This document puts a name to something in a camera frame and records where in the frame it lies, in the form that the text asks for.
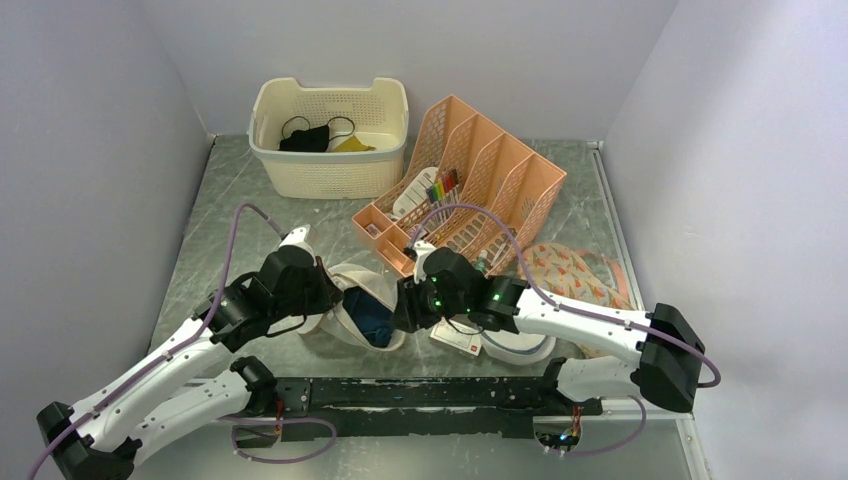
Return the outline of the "dark blue bra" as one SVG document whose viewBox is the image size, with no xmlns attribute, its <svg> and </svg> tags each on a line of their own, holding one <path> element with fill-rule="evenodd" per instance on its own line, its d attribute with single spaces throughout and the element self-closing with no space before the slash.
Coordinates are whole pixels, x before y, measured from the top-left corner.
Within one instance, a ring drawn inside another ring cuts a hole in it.
<svg viewBox="0 0 848 480">
<path fill-rule="evenodd" d="M 342 305 L 369 345 L 377 348 L 389 346 L 394 333 L 391 310 L 361 287 L 346 290 Z"/>
</svg>

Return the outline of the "white mesh laundry bag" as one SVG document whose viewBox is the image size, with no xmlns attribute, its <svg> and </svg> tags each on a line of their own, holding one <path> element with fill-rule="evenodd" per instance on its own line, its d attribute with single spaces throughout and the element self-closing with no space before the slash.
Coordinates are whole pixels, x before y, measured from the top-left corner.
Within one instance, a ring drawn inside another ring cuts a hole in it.
<svg viewBox="0 0 848 480">
<path fill-rule="evenodd" d="M 397 292 L 380 273 L 363 266 L 341 263 L 328 269 L 342 300 L 328 312 L 312 315 L 296 330 L 307 335 L 322 329 L 335 338 L 375 352 L 393 352 L 406 333 L 391 323 Z"/>
</svg>

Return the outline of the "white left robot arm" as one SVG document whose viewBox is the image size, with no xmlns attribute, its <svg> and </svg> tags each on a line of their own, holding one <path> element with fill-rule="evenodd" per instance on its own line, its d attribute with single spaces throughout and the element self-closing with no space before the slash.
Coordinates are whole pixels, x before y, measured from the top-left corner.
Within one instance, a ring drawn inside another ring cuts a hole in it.
<svg viewBox="0 0 848 480">
<path fill-rule="evenodd" d="M 205 385 L 176 391 L 286 318 L 332 310 L 343 298 L 306 245 L 282 245 L 261 268 L 237 277 L 198 306 L 153 353 L 100 391 L 37 415 L 52 458 L 67 479 L 127 479 L 158 448 L 227 416 L 280 415 L 274 374 L 240 357 Z"/>
</svg>

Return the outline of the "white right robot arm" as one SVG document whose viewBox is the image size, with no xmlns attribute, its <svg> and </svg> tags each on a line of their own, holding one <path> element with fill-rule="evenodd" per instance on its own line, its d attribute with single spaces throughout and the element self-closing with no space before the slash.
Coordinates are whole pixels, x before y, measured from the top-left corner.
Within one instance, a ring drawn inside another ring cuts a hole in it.
<svg viewBox="0 0 848 480">
<path fill-rule="evenodd" d="M 553 360 L 539 391 L 550 413 L 596 397 L 638 395 L 689 413 L 707 364 L 705 346 L 682 313 L 659 303 L 622 310 L 573 300 L 530 280 L 487 277 L 465 257 L 421 244 L 411 275 L 396 283 L 393 326 L 406 333 L 466 317 L 484 331 L 542 335 L 597 348 L 599 358 Z"/>
</svg>

